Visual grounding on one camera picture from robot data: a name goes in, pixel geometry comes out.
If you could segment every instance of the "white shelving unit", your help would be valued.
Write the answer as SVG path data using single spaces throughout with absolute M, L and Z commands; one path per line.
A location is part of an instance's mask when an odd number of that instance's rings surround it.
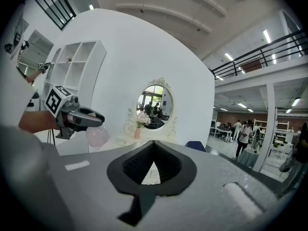
M 258 121 L 255 119 L 254 121 L 254 127 L 255 127 L 255 124 L 258 123 L 259 127 L 261 128 L 260 129 L 260 140 L 264 140 L 264 136 L 265 136 L 265 132 L 266 132 L 266 127 L 265 126 L 262 126 L 262 123 L 264 124 L 267 124 L 267 121 Z
M 289 129 L 289 122 L 288 123 L 281 123 L 281 122 L 277 122 L 277 126 L 278 125 L 285 125 L 287 126 L 287 129 L 280 129 L 280 128 L 276 128 L 276 131 L 275 131 L 275 135 L 276 137 L 278 138 L 283 138 L 283 141 L 285 140 L 286 138 L 286 135 L 284 133 L 280 133 L 280 132 L 287 132 L 288 129 Z
M 77 95 L 83 106 L 90 107 L 96 77 L 107 51 L 102 42 L 80 42 L 59 47 L 46 74 L 41 109 L 52 85 L 62 85 Z

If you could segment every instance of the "gray table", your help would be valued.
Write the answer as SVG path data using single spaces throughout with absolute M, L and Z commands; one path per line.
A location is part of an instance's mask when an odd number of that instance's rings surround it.
M 240 154 L 237 161 L 247 167 L 253 167 L 259 157 L 259 152 L 254 152 L 251 149 L 245 148 Z

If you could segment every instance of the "pink balloon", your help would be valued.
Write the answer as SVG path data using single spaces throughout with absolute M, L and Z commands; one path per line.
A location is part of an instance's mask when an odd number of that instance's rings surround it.
M 105 127 L 88 127 L 86 130 L 87 139 L 91 147 L 102 147 L 109 140 L 108 131 Z

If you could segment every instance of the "flower vase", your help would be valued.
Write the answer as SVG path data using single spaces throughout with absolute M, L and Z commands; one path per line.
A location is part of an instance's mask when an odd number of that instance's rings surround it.
M 135 131 L 135 139 L 140 139 L 141 128 L 136 128 Z

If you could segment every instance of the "pink flowers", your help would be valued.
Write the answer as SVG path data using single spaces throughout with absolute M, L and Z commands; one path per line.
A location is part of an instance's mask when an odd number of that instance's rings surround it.
M 151 123 L 151 120 L 147 114 L 145 114 L 143 111 L 137 115 L 137 127 L 141 128 L 144 125 L 149 125 Z

